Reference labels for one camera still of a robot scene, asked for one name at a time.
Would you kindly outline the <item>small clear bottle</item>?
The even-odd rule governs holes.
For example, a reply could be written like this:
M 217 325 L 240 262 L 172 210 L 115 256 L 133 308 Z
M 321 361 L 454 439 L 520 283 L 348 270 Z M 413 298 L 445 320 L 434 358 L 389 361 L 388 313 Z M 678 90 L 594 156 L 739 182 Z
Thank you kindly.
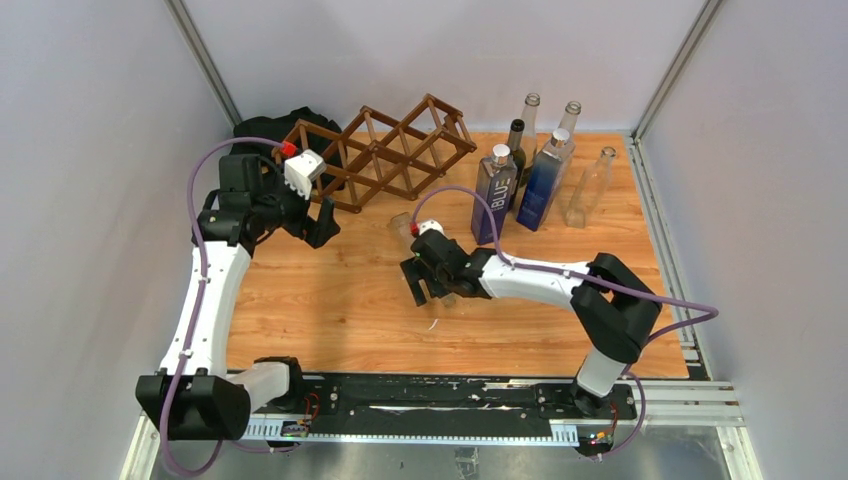
M 612 163 L 617 151 L 612 146 L 601 149 L 598 159 L 587 166 L 566 209 L 566 225 L 585 228 L 605 194 L 612 178 Z
M 403 259 L 407 259 L 412 255 L 410 247 L 414 241 L 414 236 L 410 230 L 411 214 L 408 211 L 402 212 L 394 217 L 388 223 L 388 229 L 394 234 L 400 245 L 400 251 Z M 456 305 L 457 296 L 453 293 L 441 297 L 440 302 L 445 308 L 452 308 Z

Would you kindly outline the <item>clear plain glass bottle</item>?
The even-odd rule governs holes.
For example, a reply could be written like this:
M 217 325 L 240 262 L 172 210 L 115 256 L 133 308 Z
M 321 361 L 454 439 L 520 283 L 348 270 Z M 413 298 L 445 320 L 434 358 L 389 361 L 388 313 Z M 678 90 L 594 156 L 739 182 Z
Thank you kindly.
M 558 124 L 558 128 L 564 129 L 570 135 L 573 135 L 581 112 L 582 105 L 579 101 L 569 101 L 564 107 L 563 116 Z

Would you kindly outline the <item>blue clear bottle lettered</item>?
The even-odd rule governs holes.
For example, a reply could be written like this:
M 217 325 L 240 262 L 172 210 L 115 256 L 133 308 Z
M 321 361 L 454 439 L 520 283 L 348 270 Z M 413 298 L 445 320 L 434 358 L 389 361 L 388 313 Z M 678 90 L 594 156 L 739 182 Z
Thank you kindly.
M 555 129 L 533 160 L 533 168 L 519 207 L 517 222 L 538 231 L 571 164 L 575 143 L 564 128 Z

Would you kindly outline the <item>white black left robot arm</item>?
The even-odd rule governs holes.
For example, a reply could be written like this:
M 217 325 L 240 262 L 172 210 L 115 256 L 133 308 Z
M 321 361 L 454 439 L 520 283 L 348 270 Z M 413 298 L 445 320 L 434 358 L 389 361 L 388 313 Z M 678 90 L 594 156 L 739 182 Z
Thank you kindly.
M 159 369 L 139 377 L 135 396 L 169 440 L 238 440 L 252 413 L 268 403 L 283 413 L 306 400 L 294 357 L 263 357 L 227 374 L 227 341 L 235 304 L 256 247 L 284 230 L 312 248 L 340 231 L 335 203 L 309 215 L 323 158 L 305 150 L 276 163 L 257 154 L 219 160 L 219 186 L 194 217 L 191 283 L 173 341 Z

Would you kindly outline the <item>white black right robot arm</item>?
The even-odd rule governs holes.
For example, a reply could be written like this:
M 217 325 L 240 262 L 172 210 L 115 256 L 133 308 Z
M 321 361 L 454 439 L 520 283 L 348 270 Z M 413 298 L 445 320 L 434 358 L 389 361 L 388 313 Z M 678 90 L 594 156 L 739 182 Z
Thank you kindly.
M 658 296 L 618 257 L 551 263 L 478 247 L 466 252 L 430 229 L 414 238 L 400 268 L 417 305 L 455 294 L 463 298 L 523 299 L 574 313 L 591 347 L 567 404 L 584 417 L 608 410 L 611 391 L 648 343 L 662 311 Z

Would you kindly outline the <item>brown wooden wine rack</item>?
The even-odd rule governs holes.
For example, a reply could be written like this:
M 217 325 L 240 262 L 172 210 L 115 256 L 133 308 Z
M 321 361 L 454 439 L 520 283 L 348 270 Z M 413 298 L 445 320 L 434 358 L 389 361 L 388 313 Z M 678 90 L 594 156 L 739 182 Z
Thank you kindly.
M 310 200 L 326 197 L 359 213 L 379 193 L 416 200 L 476 143 L 456 107 L 427 93 L 402 119 L 362 106 L 339 132 L 298 120 L 283 140 L 311 149 L 326 162 L 325 180 L 314 181 Z

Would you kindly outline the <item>clear bottle with black label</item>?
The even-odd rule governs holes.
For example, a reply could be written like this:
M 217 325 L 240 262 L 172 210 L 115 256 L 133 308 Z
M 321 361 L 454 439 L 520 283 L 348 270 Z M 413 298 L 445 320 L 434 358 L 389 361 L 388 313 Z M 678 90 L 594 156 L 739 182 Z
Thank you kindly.
M 521 139 L 521 148 L 525 152 L 524 172 L 526 175 L 532 169 L 534 157 L 537 154 L 538 140 L 536 132 L 536 118 L 541 97 L 538 93 L 528 93 L 524 100 L 521 120 L 524 122 L 524 131 Z

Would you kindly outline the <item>blue clear bottle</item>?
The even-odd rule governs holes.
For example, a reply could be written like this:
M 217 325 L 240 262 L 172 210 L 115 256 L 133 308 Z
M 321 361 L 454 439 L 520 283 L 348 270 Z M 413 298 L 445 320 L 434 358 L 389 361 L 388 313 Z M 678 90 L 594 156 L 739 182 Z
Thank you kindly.
M 508 211 L 517 177 L 512 151 L 506 144 L 496 144 L 490 155 L 479 162 L 475 192 L 491 210 L 476 202 L 471 217 L 471 231 L 478 245 L 492 243 L 499 236 Z

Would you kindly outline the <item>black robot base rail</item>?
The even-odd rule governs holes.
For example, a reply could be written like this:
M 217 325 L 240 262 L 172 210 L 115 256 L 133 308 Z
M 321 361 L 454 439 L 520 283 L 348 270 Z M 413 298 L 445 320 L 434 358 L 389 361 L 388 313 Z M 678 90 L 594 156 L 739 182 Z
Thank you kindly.
M 604 400 L 567 377 L 314 373 L 298 400 L 250 417 L 245 441 L 457 446 L 610 447 L 639 419 L 639 395 L 619 382 Z

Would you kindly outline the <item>dark green wine bottle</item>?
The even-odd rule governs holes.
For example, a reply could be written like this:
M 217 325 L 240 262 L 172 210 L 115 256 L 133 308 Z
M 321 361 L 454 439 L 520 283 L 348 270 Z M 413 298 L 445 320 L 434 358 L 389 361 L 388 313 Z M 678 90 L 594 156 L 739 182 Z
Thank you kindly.
M 513 163 L 516 166 L 515 180 L 509 198 L 509 208 L 512 209 L 522 179 L 523 170 L 526 166 L 526 152 L 521 146 L 525 131 L 525 122 L 522 119 L 514 119 L 510 125 L 510 131 L 506 145 L 510 148 Z

